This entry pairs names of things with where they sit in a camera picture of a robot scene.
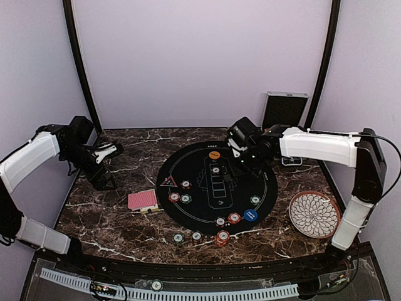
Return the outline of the green poker chip stack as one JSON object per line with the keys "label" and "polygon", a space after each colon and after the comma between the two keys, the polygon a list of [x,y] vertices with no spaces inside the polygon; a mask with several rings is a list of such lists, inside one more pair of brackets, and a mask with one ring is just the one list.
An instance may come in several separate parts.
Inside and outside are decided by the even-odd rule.
{"label": "green poker chip stack", "polygon": [[173,236],[172,241],[173,241],[173,244],[175,244],[175,245],[181,245],[185,241],[185,236],[180,233],[176,233]]}

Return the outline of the black 100 poker chip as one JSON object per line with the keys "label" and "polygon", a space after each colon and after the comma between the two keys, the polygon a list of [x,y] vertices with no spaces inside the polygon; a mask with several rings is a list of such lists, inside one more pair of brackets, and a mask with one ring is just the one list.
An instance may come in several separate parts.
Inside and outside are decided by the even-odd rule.
{"label": "black 100 poker chip", "polygon": [[223,227],[223,226],[225,226],[225,224],[226,224],[226,220],[225,220],[223,217],[218,217],[218,218],[215,220],[215,225],[216,225],[217,227]]}

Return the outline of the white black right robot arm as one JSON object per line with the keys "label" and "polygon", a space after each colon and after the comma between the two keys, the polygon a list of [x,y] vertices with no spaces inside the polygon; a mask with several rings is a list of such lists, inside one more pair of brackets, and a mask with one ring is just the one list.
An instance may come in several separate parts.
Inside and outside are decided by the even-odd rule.
{"label": "white black right robot arm", "polygon": [[331,240],[334,248],[320,257],[324,271],[335,271],[344,261],[342,251],[349,249],[383,197],[387,165],[375,132],[369,128],[362,132],[325,132],[290,125],[263,130],[243,117],[228,129],[227,144],[247,172],[277,157],[334,162],[355,169],[350,201]]}

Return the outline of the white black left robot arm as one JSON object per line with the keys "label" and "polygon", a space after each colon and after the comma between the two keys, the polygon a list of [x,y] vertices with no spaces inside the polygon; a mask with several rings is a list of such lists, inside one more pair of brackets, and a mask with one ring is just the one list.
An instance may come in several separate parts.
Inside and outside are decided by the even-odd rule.
{"label": "white black left robot arm", "polygon": [[1,243],[9,246],[19,240],[64,255],[63,261],[75,273],[88,269],[80,241],[27,217],[11,195],[17,186],[48,160],[58,157],[81,171],[98,191],[115,189],[111,172],[103,165],[107,157],[123,152],[116,142],[92,148],[87,146],[91,126],[46,125],[40,127],[25,145],[1,161]]}

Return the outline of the black chip seat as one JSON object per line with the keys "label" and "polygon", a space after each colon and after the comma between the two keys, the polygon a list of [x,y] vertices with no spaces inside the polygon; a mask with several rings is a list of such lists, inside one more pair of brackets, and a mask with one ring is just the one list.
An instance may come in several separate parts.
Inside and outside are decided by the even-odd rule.
{"label": "black chip seat", "polygon": [[182,181],[181,182],[181,187],[182,189],[190,189],[192,186],[191,182],[188,180]]}

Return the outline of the red poker chip stack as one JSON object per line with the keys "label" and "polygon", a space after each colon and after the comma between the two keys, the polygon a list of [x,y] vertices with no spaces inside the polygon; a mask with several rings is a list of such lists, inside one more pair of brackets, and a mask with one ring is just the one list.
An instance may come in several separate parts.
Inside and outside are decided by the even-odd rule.
{"label": "red poker chip stack", "polygon": [[229,232],[226,230],[221,230],[215,235],[214,242],[217,246],[222,247],[228,243],[229,239],[230,239]]}

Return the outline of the green chip seat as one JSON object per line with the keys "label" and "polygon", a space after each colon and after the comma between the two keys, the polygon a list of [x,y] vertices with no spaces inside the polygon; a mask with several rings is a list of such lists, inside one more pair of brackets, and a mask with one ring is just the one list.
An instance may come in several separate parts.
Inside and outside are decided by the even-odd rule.
{"label": "green chip seat", "polygon": [[251,196],[250,197],[250,202],[253,205],[257,205],[261,202],[261,198],[259,196]]}
{"label": "green chip seat", "polygon": [[192,197],[189,194],[181,195],[180,201],[184,204],[189,204],[192,201]]}

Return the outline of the black poker chip stack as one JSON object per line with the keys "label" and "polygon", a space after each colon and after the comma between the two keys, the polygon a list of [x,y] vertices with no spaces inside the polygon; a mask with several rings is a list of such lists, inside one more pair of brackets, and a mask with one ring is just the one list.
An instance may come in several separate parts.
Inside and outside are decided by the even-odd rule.
{"label": "black poker chip stack", "polygon": [[191,235],[191,240],[194,243],[200,243],[202,241],[202,233],[200,231],[195,231]]}

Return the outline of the red-backed playing card deck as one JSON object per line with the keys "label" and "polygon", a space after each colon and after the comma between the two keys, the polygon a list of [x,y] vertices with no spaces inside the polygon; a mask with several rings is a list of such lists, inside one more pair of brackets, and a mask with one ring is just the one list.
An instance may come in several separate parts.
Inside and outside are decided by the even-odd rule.
{"label": "red-backed playing card deck", "polygon": [[142,209],[157,204],[155,189],[140,191],[128,195],[128,209]]}

